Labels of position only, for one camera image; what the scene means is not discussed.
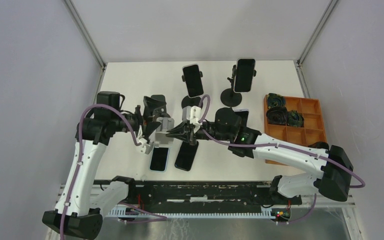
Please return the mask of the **phone with light blue case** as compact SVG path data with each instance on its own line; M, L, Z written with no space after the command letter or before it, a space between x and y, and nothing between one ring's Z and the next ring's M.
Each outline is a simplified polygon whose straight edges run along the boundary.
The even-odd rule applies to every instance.
M164 172L167 169L169 153L168 147L155 147L152 151L149 169L154 172Z

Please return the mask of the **wooden-base black plate stand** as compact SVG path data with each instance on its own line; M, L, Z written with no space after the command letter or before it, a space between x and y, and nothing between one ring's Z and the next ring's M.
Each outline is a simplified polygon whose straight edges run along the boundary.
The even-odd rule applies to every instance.
M167 112L166 97L163 94L154 94L150 96L153 100L157 101L157 108L153 110L153 118L170 118L171 116Z

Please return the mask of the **phone with purple case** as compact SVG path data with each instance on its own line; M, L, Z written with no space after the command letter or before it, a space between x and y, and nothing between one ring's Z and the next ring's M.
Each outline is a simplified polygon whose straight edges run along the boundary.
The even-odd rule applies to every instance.
M241 125L243 127L247 126L248 117L249 117L249 110L248 109L236 109L235 114L238 115L241 118Z

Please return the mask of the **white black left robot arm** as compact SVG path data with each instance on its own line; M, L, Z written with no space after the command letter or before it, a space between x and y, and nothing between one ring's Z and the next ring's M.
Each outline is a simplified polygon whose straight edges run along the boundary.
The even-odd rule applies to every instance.
M132 178L116 177L95 199L91 192L100 161L116 133L131 135L140 153L154 146L151 135L161 126L158 117L165 112L163 95L145 96L134 112L122 109L125 97L114 91L101 91L96 103L82 113L76 127L73 162L62 194L53 210L44 212L42 222L61 239L74 237L94 240L104 217L120 201L133 203L137 190Z

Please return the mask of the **phone with white case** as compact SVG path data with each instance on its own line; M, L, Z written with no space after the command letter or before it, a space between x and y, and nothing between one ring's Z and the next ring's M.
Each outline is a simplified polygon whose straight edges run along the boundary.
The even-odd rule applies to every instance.
M187 142L182 142L179 148L174 166L177 169L183 171L190 171L199 147L199 142L197 141L195 145L190 145Z

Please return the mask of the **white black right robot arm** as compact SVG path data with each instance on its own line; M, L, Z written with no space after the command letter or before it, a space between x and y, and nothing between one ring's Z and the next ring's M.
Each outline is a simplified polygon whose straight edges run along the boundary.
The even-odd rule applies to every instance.
M275 204L317 193L337 202L348 199L354 167L342 147L305 147L276 139L245 126L243 118L229 107L218 109L214 121L203 119L201 111L198 106L185 107L183 121L167 137L190 145L212 140L239 157L271 160L301 170L301 174L274 177L268 196Z

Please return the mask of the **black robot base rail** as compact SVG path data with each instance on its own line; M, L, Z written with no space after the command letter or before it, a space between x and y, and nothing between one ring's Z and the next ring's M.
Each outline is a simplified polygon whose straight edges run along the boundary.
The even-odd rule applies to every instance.
M301 205L300 196L286 198L265 181L162 181L115 177L128 186L122 202L154 214L245 214L262 207Z

